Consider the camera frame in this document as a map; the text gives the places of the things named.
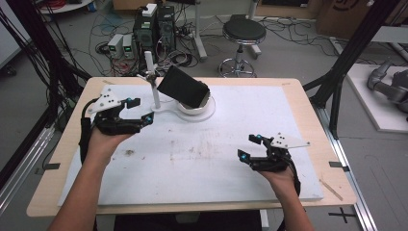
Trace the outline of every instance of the human hand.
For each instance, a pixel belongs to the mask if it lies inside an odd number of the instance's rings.
[[[101,164],[105,167],[111,160],[117,146],[132,136],[132,134],[108,136],[103,134],[98,128],[93,128],[86,160],[92,160],[93,163]]]
[[[279,200],[287,197],[297,197],[293,172],[289,167],[280,172],[259,171],[259,173],[267,178]]]

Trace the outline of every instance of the round cushion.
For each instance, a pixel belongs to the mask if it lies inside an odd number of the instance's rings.
[[[223,32],[231,39],[260,40],[265,37],[267,30],[256,21],[239,18],[224,24]]]

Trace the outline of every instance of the stool seat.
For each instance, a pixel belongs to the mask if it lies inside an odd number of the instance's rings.
[[[262,42],[267,35],[264,26],[256,21],[239,18],[226,22],[223,26],[223,34],[226,38],[238,44],[254,45]]]

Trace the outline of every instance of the white platform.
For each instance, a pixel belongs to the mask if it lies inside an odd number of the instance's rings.
[[[111,88],[119,98],[141,98],[139,107],[124,110],[121,117],[137,118],[151,112],[149,86],[105,88]],[[106,169],[99,204],[276,200],[268,181],[241,163],[237,152],[241,149],[266,156],[262,145],[248,140],[249,134],[271,137],[283,132],[301,139],[285,93],[280,87],[261,86],[211,86],[211,93],[217,109],[210,119],[188,123],[174,114],[158,114],[152,125],[122,143]],[[290,152],[302,183],[300,198],[322,199],[306,148]],[[79,168],[77,152],[60,205]]]
[[[367,80],[376,68],[378,65],[355,64],[348,71],[347,79],[378,131],[408,133],[408,114],[401,112],[384,94],[367,87]],[[390,85],[394,74],[405,69],[407,67],[391,66],[382,81]]]

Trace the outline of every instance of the right arm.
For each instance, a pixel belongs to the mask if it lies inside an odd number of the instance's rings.
[[[282,205],[286,230],[314,230],[294,189],[292,171],[287,167],[282,172],[260,171],[260,173],[267,178]]]

